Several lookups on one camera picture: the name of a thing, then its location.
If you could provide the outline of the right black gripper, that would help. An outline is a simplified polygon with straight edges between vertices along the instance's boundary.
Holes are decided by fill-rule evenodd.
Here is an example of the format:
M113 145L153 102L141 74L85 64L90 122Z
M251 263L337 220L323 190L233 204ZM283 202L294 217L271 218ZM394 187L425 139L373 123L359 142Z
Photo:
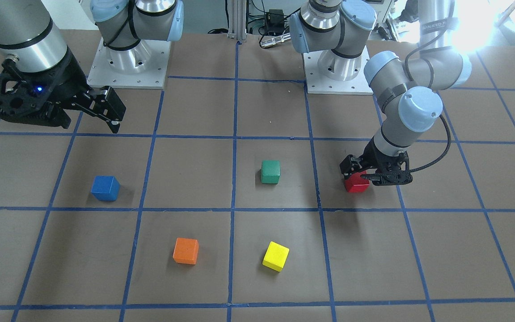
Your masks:
M90 112L106 122L113 134L120 130L126 106L112 86L92 89L72 51L54 67L38 73L38 85L48 102L69 110Z

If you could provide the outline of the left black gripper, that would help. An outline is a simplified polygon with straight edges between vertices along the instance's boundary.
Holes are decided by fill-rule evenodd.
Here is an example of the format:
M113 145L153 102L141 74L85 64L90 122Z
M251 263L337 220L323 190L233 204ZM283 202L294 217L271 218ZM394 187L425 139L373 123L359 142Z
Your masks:
M394 152L394 156L386 155L376 147L374 139L371 139L364 148L362 155L356 157L347 155L340 163L339 169L343 179L347 180L355 173L367 169L376 169L376 173L362 173L360 177L373 185L380 183L380 177L412 177L409 167L407 152Z

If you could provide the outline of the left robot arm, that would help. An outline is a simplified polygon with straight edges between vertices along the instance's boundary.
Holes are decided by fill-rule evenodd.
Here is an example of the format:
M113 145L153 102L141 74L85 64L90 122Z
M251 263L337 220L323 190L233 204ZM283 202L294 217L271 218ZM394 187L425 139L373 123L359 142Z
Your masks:
M321 51L320 66L331 79L357 75L362 53L376 25L374 8L363 0L309 0L289 19L292 45L298 53ZM459 26L455 0L418 2L420 43L401 60L392 51L366 61L364 77L386 118L362 155L340 163L346 190L412 182L408 148L439 118L443 102L437 90L463 84L471 74L468 56L451 45Z

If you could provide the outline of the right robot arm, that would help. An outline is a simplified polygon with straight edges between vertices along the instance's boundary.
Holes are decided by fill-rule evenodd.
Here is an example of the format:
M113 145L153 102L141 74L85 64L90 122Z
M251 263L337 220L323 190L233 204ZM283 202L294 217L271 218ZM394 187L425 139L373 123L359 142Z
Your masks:
M70 126L66 110L102 119L116 134L126 112L111 86L95 90L40 0L0 0L0 119Z

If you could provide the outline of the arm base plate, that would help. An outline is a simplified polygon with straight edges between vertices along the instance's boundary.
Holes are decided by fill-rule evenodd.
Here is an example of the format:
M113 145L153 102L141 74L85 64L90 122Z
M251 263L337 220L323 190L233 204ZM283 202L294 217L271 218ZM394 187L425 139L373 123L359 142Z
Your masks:
M115 51L99 43L88 85L94 88L163 89L172 42L143 39L128 51Z
M339 57L331 50L303 53L307 91L311 94L372 95L364 75L370 59L367 47L354 59Z

